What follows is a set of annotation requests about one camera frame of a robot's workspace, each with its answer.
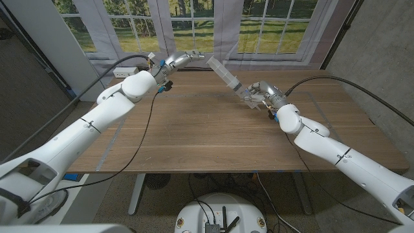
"green lawn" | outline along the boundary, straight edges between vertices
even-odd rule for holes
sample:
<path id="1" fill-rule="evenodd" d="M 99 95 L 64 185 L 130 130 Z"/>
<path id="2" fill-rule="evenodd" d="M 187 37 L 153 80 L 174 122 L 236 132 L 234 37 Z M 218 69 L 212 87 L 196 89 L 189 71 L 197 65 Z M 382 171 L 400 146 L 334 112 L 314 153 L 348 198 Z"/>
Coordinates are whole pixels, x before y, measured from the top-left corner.
<path id="1" fill-rule="evenodd" d="M 295 53 L 299 48 L 308 23 L 291 22 L 286 28 L 279 53 Z M 285 22 L 266 21 L 260 40 L 259 53 L 273 54 L 277 51 Z M 261 22 L 244 20 L 241 22 L 238 52 L 256 52 Z"/>
<path id="2" fill-rule="evenodd" d="M 179 23 L 180 21 L 175 21 L 175 27 L 173 27 L 175 46 L 177 50 L 191 51 L 194 49 L 191 25 L 190 28 L 181 28 L 179 27 Z M 288 24 L 279 53 L 295 53 L 297 51 L 307 24 L 308 23 L 298 22 L 291 22 Z M 195 21 L 194 25 L 196 49 L 200 52 L 213 52 L 214 22 Z M 276 52 L 284 26 L 285 22 L 281 21 L 265 22 L 260 48 L 258 50 L 259 53 L 273 54 Z M 256 52 L 260 27 L 260 21 L 241 22 L 238 52 Z M 115 28 L 115 32 L 124 52 L 139 52 L 138 43 L 130 28 Z M 87 32 L 77 32 L 72 30 L 72 33 L 85 52 L 96 52 L 92 39 Z M 139 40 L 144 52 L 156 52 L 160 50 L 156 36 L 139 37 Z"/>
<path id="3" fill-rule="evenodd" d="M 195 48 L 200 52 L 213 52 L 213 21 L 194 21 Z M 175 47 L 181 51 L 192 51 L 193 31 L 191 22 L 173 22 Z"/>
<path id="4" fill-rule="evenodd" d="M 78 32 L 73 29 L 71 29 L 71 32 L 84 52 L 96 52 L 95 45 L 88 32 Z"/>

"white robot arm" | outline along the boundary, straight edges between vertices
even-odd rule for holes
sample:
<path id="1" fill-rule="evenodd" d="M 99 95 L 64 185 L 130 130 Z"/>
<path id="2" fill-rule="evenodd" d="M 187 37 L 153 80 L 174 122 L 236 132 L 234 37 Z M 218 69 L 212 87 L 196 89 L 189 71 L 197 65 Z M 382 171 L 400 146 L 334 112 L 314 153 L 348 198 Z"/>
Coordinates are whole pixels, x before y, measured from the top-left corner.
<path id="1" fill-rule="evenodd" d="M 201 54 L 176 52 L 152 73 L 140 71 L 106 89 L 98 106 L 57 134 L 40 148 L 0 165 L 0 225 L 31 223 L 46 197 L 30 200 L 55 190 L 71 164 L 109 126 L 118 122 L 148 92 L 171 89 L 167 76 L 189 62 L 202 60 Z"/>
<path id="2" fill-rule="evenodd" d="M 321 123 L 300 115 L 284 94 L 265 81 L 247 88 L 247 101 L 263 102 L 288 134 L 305 151 L 335 165 L 356 184 L 369 192 L 403 225 L 414 224 L 414 181 L 398 175 L 356 150 L 329 137 L 329 130 Z"/>

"window frame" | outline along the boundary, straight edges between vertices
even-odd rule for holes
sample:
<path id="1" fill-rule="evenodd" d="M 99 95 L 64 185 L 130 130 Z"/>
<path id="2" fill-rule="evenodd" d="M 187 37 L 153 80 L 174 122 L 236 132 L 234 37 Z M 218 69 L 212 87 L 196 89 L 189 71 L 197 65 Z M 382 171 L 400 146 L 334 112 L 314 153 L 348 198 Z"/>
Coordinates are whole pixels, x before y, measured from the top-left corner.
<path id="1" fill-rule="evenodd" d="M 173 21 L 191 21 L 191 31 L 193 33 L 193 51 L 197 50 L 197 45 L 195 42 L 195 27 L 194 27 L 194 21 L 215 21 L 214 17 L 194 17 L 194 7 L 193 7 L 193 0 L 190 0 L 191 3 L 191 17 L 170 17 L 171 18 L 171 27 L 172 27 L 172 22 Z M 204 51 L 200 51 L 203 52 L 204 54 L 213 54 L 213 52 L 204 52 Z"/>
<path id="2" fill-rule="evenodd" d="M 132 13 L 131 13 L 131 10 L 129 9 L 129 5 L 128 5 L 128 2 L 127 2 L 127 0 L 124 0 L 124 4 L 125 4 L 125 6 L 126 6 L 126 8 L 127 8 L 127 11 L 128 11 L 128 14 L 126 14 L 126 15 L 122 15 L 122 16 L 116 16 L 116 15 L 111 15 L 111 14 L 108 14 L 108 17 L 109 17 L 109 19 L 128 19 L 129 20 L 129 24 L 131 25 L 131 27 L 132 27 L 132 31 L 133 31 L 133 34 L 134 34 L 134 36 L 135 36 L 135 39 L 136 39 L 136 42 L 138 43 L 138 48 L 139 48 L 139 52 L 137 52 L 137 53 L 150 53 L 150 52 L 154 52 L 154 51 L 143 51 L 142 50 L 142 48 L 141 48 L 141 43 L 140 43 L 140 39 L 139 39 L 139 36 L 138 36 L 138 33 L 136 32 L 136 27 L 135 27 L 135 22 L 134 22 L 134 19 L 143 19 L 143 20 L 147 20 L 147 19 L 149 19 L 149 20 L 153 20 L 153 18 L 152 18 L 152 15 L 151 16 L 134 16 Z M 157 40 L 157 42 L 158 42 L 158 49 L 159 49 L 159 51 L 155 51 L 155 52 L 160 52 L 161 51 L 161 48 L 160 48 L 160 41 L 159 40 Z"/>
<path id="3" fill-rule="evenodd" d="M 331 18 L 333 10 L 338 2 L 338 0 L 319 0 L 315 6 L 314 12 L 310 19 L 291 19 L 290 13 L 292 12 L 294 6 L 294 0 L 292 0 L 289 8 L 287 18 L 275 18 L 275 17 L 266 17 L 268 1 L 266 0 L 265 9 L 263 11 L 262 17 L 241 17 L 239 24 L 242 20 L 253 20 L 261 21 L 261 30 L 259 33 L 259 40 L 257 42 L 256 52 L 255 53 L 238 53 L 237 48 L 239 42 L 235 49 L 230 51 L 230 54 L 227 55 L 225 59 L 225 64 L 231 65 L 305 65 L 307 58 L 310 59 L 311 55 L 316 49 L 314 44 L 318 44 L 321 38 L 322 32 L 325 30 L 327 22 Z M 285 26 L 282 31 L 282 35 L 279 40 L 277 51 L 274 54 L 263 54 L 258 53 L 260 46 L 260 39 L 262 36 L 263 25 L 265 21 L 284 21 Z M 281 46 L 283 45 L 283 37 L 285 31 L 290 22 L 308 22 L 308 26 L 303 34 L 302 41 L 296 51 L 296 53 L 279 53 Z"/>
<path id="4" fill-rule="evenodd" d="M 73 13 L 73 14 L 60 14 L 60 16 L 62 17 L 62 19 L 64 20 L 65 18 L 70 18 L 70 17 L 78 17 L 78 18 L 80 18 L 81 20 L 82 20 L 82 23 L 83 23 L 83 25 L 85 25 L 85 27 L 86 27 L 86 24 L 85 24 L 85 22 L 83 22 L 83 19 L 82 19 L 82 17 L 81 17 L 81 15 L 79 14 L 79 13 Z M 94 41 L 93 41 L 93 39 L 92 39 L 92 37 L 91 37 L 91 34 L 89 33 L 89 31 L 88 31 L 88 34 L 89 34 L 89 37 L 91 38 L 91 40 L 92 40 L 92 43 L 93 43 L 93 46 L 94 46 L 94 48 L 95 48 L 95 50 L 96 51 L 84 51 L 83 50 L 83 48 L 82 48 L 82 46 L 79 44 L 79 46 L 81 47 L 81 49 L 82 49 L 82 51 L 84 52 L 84 53 L 87 53 L 87 52 L 98 52 L 98 49 L 96 48 L 96 46 L 95 46 L 95 43 L 94 43 Z"/>

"wall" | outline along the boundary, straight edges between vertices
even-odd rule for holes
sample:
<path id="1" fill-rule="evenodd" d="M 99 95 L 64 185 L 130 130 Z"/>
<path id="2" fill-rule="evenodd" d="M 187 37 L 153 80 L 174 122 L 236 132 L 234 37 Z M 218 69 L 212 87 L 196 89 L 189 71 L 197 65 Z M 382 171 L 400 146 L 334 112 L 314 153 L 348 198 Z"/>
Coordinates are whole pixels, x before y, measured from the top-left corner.
<path id="1" fill-rule="evenodd" d="M 75 94 L 80 94 L 98 77 L 52 1 L 3 2 Z M 80 100 L 96 101 L 102 91 L 104 85 L 98 82 Z"/>
<path id="2" fill-rule="evenodd" d="M 414 119 L 413 25 L 414 1 L 365 0 L 327 70 L 365 87 Z M 411 165 L 404 176 L 414 179 L 414 128 L 366 94 L 346 84 L 343 87 L 404 154 Z M 347 195 L 338 192 L 344 187 L 348 193 L 352 190 L 346 201 L 350 206 L 392 219 L 380 203 L 344 176 L 331 179 L 322 177 L 321 182 L 337 197 Z M 315 195 L 325 196 L 323 192 Z M 395 227 L 338 206 L 315 208 L 323 232 L 387 232 Z"/>
<path id="3" fill-rule="evenodd" d="M 0 27 L 7 28 L 1 19 Z M 16 36 L 0 41 L 0 93 L 0 161 L 69 103 Z M 45 143 L 71 111 L 68 109 L 18 155 Z"/>
<path id="4" fill-rule="evenodd" d="M 414 119 L 413 25 L 414 1 L 364 1 L 327 70 Z M 366 94 L 344 88 L 414 165 L 414 128 Z"/>

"tree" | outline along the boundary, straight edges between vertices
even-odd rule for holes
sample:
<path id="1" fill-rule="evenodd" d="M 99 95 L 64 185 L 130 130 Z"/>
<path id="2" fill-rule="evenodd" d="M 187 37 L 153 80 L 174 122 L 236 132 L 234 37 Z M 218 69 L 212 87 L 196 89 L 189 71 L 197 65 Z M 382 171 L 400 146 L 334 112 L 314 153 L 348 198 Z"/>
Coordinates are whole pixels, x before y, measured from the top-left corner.
<path id="1" fill-rule="evenodd" d="M 148 2 L 146 0 L 128 0 L 128 7 L 134 16 L 151 16 L 149 13 Z M 140 36 L 155 36 L 154 24 L 150 20 L 134 20 L 136 32 Z"/>
<path id="2" fill-rule="evenodd" d="M 250 11 L 252 10 L 254 0 L 245 0 L 243 2 L 243 13 L 244 14 L 250 14 Z"/>
<path id="3" fill-rule="evenodd" d="M 184 0 L 178 0 L 179 2 L 179 8 L 180 8 L 180 16 L 185 17 L 186 16 L 186 4 L 184 3 Z"/>
<path id="4" fill-rule="evenodd" d="M 53 0 L 58 12 L 61 14 L 77 14 L 78 10 L 76 9 L 75 5 L 73 4 L 72 0 Z M 78 32 L 87 32 L 85 25 L 82 22 L 80 17 L 66 17 L 65 19 L 66 25 L 75 31 Z"/>
<path id="5" fill-rule="evenodd" d="M 204 5 L 199 3 L 199 0 L 193 0 L 193 9 L 195 12 L 200 12 L 204 10 Z"/>

